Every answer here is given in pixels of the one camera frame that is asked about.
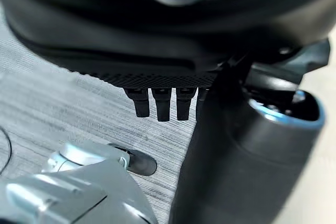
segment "cable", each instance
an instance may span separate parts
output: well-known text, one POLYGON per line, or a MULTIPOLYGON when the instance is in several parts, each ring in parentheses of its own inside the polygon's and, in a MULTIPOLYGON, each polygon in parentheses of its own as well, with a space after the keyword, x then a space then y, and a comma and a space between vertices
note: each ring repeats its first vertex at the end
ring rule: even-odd
POLYGON ((8 142, 8 158, 7 158, 7 161, 6 161, 6 164, 4 165, 4 167, 1 168, 0 170, 0 175, 2 174, 2 172, 7 168, 7 166, 9 165, 11 159, 12 159, 12 155, 13 155, 13 151, 12 151, 12 141, 10 140, 11 138, 9 137, 7 131, 2 128, 0 126, 0 131, 2 131, 2 133, 5 135, 5 138, 8 142))

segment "gray carpet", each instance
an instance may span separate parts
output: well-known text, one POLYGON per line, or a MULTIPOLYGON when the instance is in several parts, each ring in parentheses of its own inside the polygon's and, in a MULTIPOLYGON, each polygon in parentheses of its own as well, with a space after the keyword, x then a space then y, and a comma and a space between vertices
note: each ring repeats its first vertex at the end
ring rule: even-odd
MULTIPOLYGON (((3 177, 38 173, 48 155, 67 140, 122 143, 157 160, 156 174, 134 177, 159 223, 166 223, 195 124, 195 100, 189 121, 176 120, 174 94, 170 122, 156 120, 153 99, 150 118, 138 119, 122 89, 39 59, 8 31, 1 7, 0 19, 0 125, 8 130, 14 149, 3 177)), ((7 144, 0 137, 0 166, 6 159, 7 144)))

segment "gray floor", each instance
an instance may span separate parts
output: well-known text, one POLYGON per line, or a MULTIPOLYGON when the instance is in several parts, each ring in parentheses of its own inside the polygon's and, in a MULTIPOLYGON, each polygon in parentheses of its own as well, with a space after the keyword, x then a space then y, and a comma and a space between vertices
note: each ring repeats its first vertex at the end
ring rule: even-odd
MULTIPOLYGON (((122 89, 98 79, 70 73, 27 51, 8 31, 0 8, 0 125, 9 131, 14 158, 5 178, 37 173, 48 155, 67 141, 119 142, 145 151, 159 167, 149 178, 136 176, 160 223, 166 223, 176 179, 195 124, 178 122, 175 99, 171 121, 135 117, 122 89)), ((0 137, 0 166, 7 158, 0 137)))

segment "black plastic tab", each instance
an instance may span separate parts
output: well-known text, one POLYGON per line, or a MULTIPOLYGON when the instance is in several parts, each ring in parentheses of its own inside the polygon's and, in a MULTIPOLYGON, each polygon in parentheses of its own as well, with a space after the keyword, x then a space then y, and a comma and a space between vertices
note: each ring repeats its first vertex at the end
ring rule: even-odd
POLYGON ((148 89, 124 89, 128 98, 132 99, 135 106, 135 112, 139 118, 149 116, 148 89))
POLYGON ((191 99, 193 99, 195 94, 196 89, 194 88, 176 89, 177 119, 179 121, 189 119, 191 99))
POLYGON ((152 94, 156 103, 157 120, 159 122, 169 121, 172 89, 152 89, 152 94))
POLYGON ((198 96, 197 96, 197 104, 196 104, 196 119, 199 117, 199 113, 201 112, 204 100, 206 95, 208 94, 210 88, 198 88, 198 96))

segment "screw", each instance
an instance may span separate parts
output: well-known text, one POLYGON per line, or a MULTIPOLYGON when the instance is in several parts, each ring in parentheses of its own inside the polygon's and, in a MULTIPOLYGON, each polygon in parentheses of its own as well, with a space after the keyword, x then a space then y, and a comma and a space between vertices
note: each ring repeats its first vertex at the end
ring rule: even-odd
POLYGON ((287 55, 291 52, 290 48, 289 47, 282 47, 279 49, 279 53, 281 55, 287 55))
POLYGON ((266 107, 274 112, 280 112, 278 107, 276 107, 275 105, 267 105, 266 107))
POLYGON ((293 103, 303 102, 306 99, 306 95, 303 91, 297 90, 293 96, 293 103))

